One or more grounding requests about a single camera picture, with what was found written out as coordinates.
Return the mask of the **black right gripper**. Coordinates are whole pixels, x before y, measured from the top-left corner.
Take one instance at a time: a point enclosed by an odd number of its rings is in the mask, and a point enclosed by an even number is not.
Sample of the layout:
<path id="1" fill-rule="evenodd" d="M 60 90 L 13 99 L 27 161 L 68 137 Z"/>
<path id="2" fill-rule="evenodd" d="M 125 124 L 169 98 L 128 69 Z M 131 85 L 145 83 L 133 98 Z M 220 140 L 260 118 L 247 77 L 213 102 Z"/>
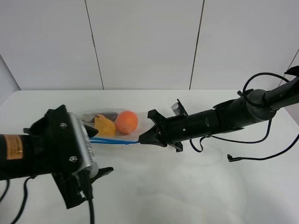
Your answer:
<path id="1" fill-rule="evenodd" d="M 185 119 L 187 116 L 179 115 L 165 118 L 156 109 L 148 111 L 150 120 L 154 126 L 147 132 L 139 136 L 139 143 L 144 145 L 155 145 L 160 147 L 171 146 L 176 152 L 183 151 L 181 143 L 185 137 Z"/>

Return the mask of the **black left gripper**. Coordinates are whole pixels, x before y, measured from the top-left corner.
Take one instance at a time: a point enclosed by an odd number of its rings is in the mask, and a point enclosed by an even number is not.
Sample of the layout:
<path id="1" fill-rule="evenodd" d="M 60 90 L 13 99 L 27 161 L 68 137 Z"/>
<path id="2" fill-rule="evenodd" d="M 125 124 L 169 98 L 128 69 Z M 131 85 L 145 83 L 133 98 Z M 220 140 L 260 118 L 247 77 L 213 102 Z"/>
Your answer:
<path id="1" fill-rule="evenodd" d="M 81 174 L 89 177 L 89 171 L 77 173 L 82 164 L 75 133 L 65 105 L 49 109 L 44 117 L 30 128 L 25 128 L 32 141 L 32 169 L 36 175 L 52 174 L 54 181 L 68 209 L 83 203 L 81 195 Z M 84 125 L 89 138 L 98 134 L 98 130 Z M 113 167 L 99 168 L 96 176 L 90 178 L 91 184 L 97 179 L 114 171 Z"/>

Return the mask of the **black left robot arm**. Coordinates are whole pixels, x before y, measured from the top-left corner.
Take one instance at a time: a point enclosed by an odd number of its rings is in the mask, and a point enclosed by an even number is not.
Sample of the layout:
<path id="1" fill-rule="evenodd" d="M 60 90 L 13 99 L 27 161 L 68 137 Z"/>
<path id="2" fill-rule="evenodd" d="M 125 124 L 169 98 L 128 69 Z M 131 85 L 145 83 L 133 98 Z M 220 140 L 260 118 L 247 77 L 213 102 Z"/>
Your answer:
<path id="1" fill-rule="evenodd" d="M 93 182 L 114 170 L 98 167 L 90 143 L 97 131 L 65 105 L 23 131 L 0 136 L 1 180 L 51 174 L 68 209 L 92 200 Z"/>

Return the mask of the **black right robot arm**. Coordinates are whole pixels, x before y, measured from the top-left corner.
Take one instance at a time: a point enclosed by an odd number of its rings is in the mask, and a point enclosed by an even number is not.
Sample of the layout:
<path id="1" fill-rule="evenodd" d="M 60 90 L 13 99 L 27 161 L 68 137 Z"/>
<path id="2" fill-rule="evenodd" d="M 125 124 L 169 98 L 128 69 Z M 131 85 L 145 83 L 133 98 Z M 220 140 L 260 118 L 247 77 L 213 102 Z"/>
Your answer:
<path id="1" fill-rule="evenodd" d="M 187 114 L 180 102 L 175 116 L 166 118 L 157 110 L 148 112 L 154 126 L 139 136 L 139 143 L 171 146 L 183 151 L 182 142 L 203 136 L 229 133 L 272 119 L 280 108 L 299 101 L 299 79 L 295 78 L 271 91 L 248 90 L 237 99 L 220 103 L 211 110 Z"/>

